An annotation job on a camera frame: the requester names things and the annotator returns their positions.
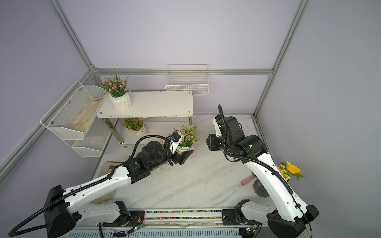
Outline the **orange flower plant white pot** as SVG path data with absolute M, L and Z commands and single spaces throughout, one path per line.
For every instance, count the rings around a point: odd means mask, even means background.
M 163 154 L 163 159 L 162 159 L 162 162 L 161 162 L 159 168 L 166 172 L 166 171 L 171 170 L 172 166 L 174 165 L 173 151 L 172 151 L 172 144 L 171 143 L 166 142 L 164 144 L 162 154 Z

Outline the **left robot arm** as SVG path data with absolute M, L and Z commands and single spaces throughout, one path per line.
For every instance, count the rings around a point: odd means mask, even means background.
M 118 188 L 134 184 L 149 176 L 151 171 L 164 163 L 182 165 L 193 150 L 178 154 L 177 142 L 166 142 L 164 145 L 151 141 L 140 153 L 133 154 L 118 168 L 107 175 L 73 187 L 64 189 L 58 185 L 50 189 L 43 209 L 47 236 L 58 238 L 70 232 L 84 219 L 79 211 L 95 199 Z

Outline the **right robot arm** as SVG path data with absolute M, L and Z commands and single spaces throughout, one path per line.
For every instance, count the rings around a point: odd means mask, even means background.
M 296 238 L 306 229 L 319 211 L 302 200 L 276 167 L 268 148 L 256 135 L 245 136 L 234 117 L 222 113 L 213 119 L 215 133 L 210 134 L 206 144 L 210 151 L 222 151 L 230 162 L 242 162 L 261 182 L 274 203 L 265 208 L 244 199 L 235 206 L 239 223 L 256 221 L 267 224 L 278 238 Z

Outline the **pink flower plant white pot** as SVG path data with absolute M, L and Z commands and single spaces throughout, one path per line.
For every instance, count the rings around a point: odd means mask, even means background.
M 119 110 L 127 110 L 133 105 L 133 101 L 129 95 L 131 90 L 128 89 L 128 78 L 121 78 L 121 73 L 119 71 L 119 65 L 114 68 L 114 74 L 110 77 L 103 77 L 104 79 L 98 84 L 99 87 L 104 89 L 111 97 L 111 102 L 114 107 Z

